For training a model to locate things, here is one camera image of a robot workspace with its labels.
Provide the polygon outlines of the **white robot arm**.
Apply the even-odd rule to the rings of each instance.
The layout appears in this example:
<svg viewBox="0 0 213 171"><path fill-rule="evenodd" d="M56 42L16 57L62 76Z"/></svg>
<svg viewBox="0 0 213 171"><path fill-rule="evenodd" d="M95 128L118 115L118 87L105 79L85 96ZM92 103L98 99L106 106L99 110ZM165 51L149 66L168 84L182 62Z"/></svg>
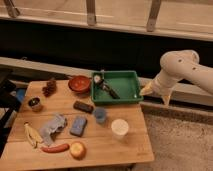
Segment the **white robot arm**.
<svg viewBox="0 0 213 171"><path fill-rule="evenodd" d="M166 52L160 59L161 71L140 91L141 95L157 93L169 105L173 87L185 79L213 95L213 68L200 65L194 50Z"/></svg>

